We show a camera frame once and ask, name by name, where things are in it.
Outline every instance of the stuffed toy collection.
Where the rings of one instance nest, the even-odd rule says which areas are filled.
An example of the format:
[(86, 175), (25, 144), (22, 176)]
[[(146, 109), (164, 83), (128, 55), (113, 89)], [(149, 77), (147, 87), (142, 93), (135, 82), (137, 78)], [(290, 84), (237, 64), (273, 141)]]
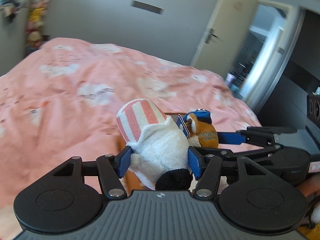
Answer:
[[(199, 121), (197, 114), (207, 122)], [(125, 104), (118, 111), (116, 121), (133, 150), (129, 170), (152, 190), (188, 190), (192, 181), (188, 167), (190, 142), (195, 146), (218, 146), (210, 113), (209, 118), (201, 114), (195, 111), (186, 116), (191, 138), (188, 141), (172, 117), (150, 100), (136, 99)]]
[(38, 50), (44, 43), (44, 17), (50, 0), (32, 0), (26, 30), (26, 56)]

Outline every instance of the speaker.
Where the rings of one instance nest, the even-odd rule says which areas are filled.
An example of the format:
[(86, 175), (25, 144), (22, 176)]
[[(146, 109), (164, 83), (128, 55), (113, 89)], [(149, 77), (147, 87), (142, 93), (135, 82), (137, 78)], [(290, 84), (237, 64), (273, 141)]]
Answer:
[(307, 96), (307, 112), (308, 119), (320, 127), (320, 95)]

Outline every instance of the small blue sign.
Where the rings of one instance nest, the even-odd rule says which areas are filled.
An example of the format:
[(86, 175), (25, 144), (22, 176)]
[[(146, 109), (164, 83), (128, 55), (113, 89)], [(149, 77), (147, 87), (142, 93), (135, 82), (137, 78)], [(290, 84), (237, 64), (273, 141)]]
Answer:
[(176, 124), (178, 125), (179, 129), (183, 131), (184, 135), (185, 135), (187, 138), (189, 138), (190, 132), (189, 132), (186, 124), (184, 123), (181, 114), (178, 114), (178, 117), (177, 117), (177, 120), (176, 120)]

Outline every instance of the air vent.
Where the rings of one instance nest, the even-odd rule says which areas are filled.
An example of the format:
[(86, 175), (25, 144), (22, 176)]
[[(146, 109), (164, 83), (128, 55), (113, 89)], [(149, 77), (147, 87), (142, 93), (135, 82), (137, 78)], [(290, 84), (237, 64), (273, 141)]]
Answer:
[(135, 7), (135, 8), (142, 9), (142, 10), (147, 10), (147, 11), (150, 11), (150, 12), (154, 12), (154, 13), (157, 13), (157, 14), (162, 14), (163, 13), (163, 9), (161, 9), (159, 7), (156, 7), (156, 6), (153, 6), (153, 5), (150, 5), (150, 4), (147, 4), (147, 3), (143, 3), (143, 2), (132, 1), (132, 5), (131, 6)]

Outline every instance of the blue gripper pad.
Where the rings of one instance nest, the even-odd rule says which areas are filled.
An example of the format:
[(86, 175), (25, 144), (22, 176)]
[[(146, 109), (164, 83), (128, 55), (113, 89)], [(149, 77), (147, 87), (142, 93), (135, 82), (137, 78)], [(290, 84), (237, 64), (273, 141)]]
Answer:
[(202, 156), (192, 146), (188, 149), (189, 167), (196, 179), (201, 178), (204, 166), (204, 156)]
[(131, 154), (131, 147), (126, 146), (117, 156), (115, 156), (115, 162), (118, 162), (118, 168), (115, 169), (115, 172), (120, 179), (124, 177), (130, 166)]
[(217, 132), (219, 144), (235, 144), (245, 143), (245, 137), (236, 132)]

